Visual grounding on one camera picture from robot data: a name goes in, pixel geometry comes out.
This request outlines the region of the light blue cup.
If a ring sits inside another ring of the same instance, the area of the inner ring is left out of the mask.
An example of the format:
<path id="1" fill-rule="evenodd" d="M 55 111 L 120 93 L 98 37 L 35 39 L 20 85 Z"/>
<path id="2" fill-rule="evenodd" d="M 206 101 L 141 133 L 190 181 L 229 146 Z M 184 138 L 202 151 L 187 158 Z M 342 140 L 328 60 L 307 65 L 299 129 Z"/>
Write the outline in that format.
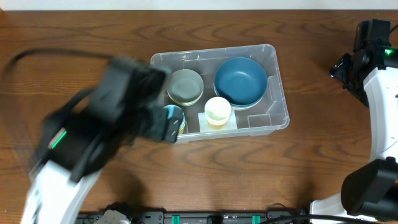
<path id="1" fill-rule="evenodd" d="M 177 113 L 181 113 L 182 114 L 181 126 L 183 126 L 185 124 L 185 114 L 183 112 L 183 109 L 181 109 L 179 106 L 166 105 L 166 106 L 164 106 L 164 109 L 166 109 L 168 111 L 167 119 L 171 119 L 173 115 L 176 115 Z"/>

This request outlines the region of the yellow cup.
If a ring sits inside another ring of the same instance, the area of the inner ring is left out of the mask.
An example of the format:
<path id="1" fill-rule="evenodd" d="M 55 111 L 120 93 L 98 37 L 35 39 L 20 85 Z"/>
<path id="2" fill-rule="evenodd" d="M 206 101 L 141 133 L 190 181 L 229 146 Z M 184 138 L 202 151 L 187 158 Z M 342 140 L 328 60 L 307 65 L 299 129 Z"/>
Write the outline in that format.
<path id="1" fill-rule="evenodd" d="M 209 123 L 208 125 L 209 125 L 209 127 L 213 128 L 213 129 L 222 129 L 222 128 L 224 128 L 226 123 L 225 124 L 211 124 L 211 123 Z"/>
<path id="2" fill-rule="evenodd" d="M 179 131 L 178 131 L 179 134 L 182 134 L 184 132 L 185 125 L 186 125 L 186 121 L 183 120 L 181 125 L 180 125 Z"/>

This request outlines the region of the small white bowl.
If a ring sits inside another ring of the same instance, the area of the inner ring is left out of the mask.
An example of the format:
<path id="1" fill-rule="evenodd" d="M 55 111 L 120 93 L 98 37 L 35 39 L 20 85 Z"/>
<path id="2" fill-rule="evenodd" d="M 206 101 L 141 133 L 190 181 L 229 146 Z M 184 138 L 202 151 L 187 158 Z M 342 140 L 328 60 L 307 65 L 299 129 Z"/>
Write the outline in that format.
<path id="1" fill-rule="evenodd" d="M 192 100 L 192 101 L 187 101 L 187 102 L 185 102 L 185 101 L 179 101 L 179 100 L 176 100 L 176 99 L 173 99 L 173 98 L 170 98 L 174 103 L 176 103 L 177 105 L 180 105 L 180 106 L 191 106 L 191 105 L 194 105 L 200 98 L 197 98 L 197 99 L 194 99 L 194 100 Z"/>

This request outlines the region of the small grey bowl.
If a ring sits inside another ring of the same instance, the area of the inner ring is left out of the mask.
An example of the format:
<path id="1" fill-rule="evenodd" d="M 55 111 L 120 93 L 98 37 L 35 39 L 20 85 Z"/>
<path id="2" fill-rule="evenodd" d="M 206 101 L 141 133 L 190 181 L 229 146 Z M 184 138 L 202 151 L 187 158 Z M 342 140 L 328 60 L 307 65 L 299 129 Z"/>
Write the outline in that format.
<path id="1" fill-rule="evenodd" d="M 187 102 L 201 98 L 203 91 L 203 79 L 194 70 L 177 70 L 168 80 L 167 94 L 179 101 Z"/>

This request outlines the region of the pink cup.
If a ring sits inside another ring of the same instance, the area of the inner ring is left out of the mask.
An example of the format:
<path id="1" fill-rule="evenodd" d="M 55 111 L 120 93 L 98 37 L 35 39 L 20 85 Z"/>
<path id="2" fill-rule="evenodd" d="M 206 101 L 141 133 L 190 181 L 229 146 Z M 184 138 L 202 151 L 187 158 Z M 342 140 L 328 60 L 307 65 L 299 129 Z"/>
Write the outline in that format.
<path id="1" fill-rule="evenodd" d="M 209 126 L 214 126 L 215 128 L 219 128 L 224 126 L 225 124 L 228 123 L 228 120 L 225 121 L 213 121 L 213 120 L 207 120 L 207 123 Z"/>

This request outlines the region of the cream white cup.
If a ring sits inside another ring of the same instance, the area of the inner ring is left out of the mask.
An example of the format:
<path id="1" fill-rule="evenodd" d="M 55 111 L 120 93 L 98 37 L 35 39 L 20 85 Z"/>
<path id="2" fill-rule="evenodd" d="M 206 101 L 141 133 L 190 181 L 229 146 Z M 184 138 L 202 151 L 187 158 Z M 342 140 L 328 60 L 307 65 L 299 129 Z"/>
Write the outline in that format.
<path id="1" fill-rule="evenodd" d="M 232 108 L 229 101 L 219 96 L 210 98 L 205 104 L 206 120 L 229 120 L 231 112 Z"/>

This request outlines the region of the dark blue bowl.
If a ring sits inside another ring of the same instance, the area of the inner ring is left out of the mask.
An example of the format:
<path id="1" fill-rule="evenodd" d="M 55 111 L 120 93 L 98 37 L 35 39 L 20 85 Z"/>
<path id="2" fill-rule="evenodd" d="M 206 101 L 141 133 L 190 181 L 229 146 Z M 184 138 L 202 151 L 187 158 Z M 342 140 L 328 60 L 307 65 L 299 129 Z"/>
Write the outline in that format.
<path id="1" fill-rule="evenodd" d="M 251 107 L 257 105 L 262 99 L 263 99 L 263 96 L 260 97 L 260 98 L 259 98 L 257 101 L 255 101 L 254 103 L 251 103 L 251 104 L 248 104 L 248 105 L 236 105 L 236 104 L 233 104 L 233 103 L 230 103 L 230 105 L 231 105 L 232 109 L 234 109 L 234 110 L 240 110 L 240 111 L 241 111 L 241 110 L 247 110 L 247 109 L 249 109 L 249 108 L 251 108 Z"/>
<path id="2" fill-rule="evenodd" d="M 263 98 L 267 90 L 267 73 L 250 58 L 231 58 L 217 69 L 213 86 L 215 93 L 231 105 L 248 107 Z"/>

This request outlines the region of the yellow cup front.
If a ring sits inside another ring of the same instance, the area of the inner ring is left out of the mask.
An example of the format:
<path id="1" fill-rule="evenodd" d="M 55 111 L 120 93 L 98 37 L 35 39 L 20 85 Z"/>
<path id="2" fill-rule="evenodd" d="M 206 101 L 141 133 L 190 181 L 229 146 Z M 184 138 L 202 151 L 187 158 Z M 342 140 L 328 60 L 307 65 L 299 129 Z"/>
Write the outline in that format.
<path id="1" fill-rule="evenodd" d="M 211 124 L 211 123 L 209 123 L 208 125 L 209 125 L 209 127 L 213 128 L 213 129 L 222 129 L 222 128 L 224 128 L 226 123 L 225 124 Z"/>

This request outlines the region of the beige bowl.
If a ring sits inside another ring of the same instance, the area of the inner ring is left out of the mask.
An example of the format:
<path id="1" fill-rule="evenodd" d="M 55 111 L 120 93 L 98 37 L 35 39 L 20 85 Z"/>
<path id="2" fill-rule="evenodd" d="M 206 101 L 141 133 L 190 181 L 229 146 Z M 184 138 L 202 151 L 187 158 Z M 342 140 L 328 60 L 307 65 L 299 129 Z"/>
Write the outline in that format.
<path id="1" fill-rule="evenodd" d="M 237 105 L 231 105 L 232 109 L 236 111 L 243 111 L 243 110 L 248 110 L 249 108 L 254 107 L 255 105 L 249 105 L 249 106 L 237 106 Z"/>

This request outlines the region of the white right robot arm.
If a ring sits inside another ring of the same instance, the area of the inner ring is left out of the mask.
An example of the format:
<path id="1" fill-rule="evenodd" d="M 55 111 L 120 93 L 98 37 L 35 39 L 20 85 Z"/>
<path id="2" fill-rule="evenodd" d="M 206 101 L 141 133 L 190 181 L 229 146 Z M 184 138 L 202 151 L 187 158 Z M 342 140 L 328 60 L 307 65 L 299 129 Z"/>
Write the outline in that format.
<path id="1" fill-rule="evenodd" d="M 346 56 L 330 75 L 368 106 L 369 162 L 349 174 L 341 192 L 310 204 L 310 223 L 397 220 L 397 49 L 368 46 Z"/>

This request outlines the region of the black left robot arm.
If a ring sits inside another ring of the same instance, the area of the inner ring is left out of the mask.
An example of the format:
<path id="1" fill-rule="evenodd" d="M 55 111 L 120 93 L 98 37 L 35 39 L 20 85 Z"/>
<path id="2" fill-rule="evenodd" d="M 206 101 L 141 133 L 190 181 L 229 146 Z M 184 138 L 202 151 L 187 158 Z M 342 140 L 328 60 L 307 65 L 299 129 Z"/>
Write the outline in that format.
<path id="1" fill-rule="evenodd" d="M 143 136 L 175 143 L 183 120 L 181 109 L 158 106 L 140 108 L 114 122 L 86 111 L 51 114 L 21 222 L 75 223 L 86 196 L 125 139 Z"/>

